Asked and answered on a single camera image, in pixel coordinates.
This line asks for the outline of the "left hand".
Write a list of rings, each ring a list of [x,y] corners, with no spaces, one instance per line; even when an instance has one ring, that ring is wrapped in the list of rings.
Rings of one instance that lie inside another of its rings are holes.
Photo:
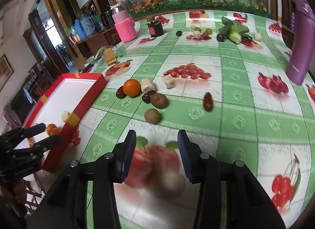
[[[27,200],[25,181],[23,179],[16,181],[15,185],[10,189],[1,182],[1,197],[6,206],[10,209],[12,209],[16,203],[20,203],[24,206]]]

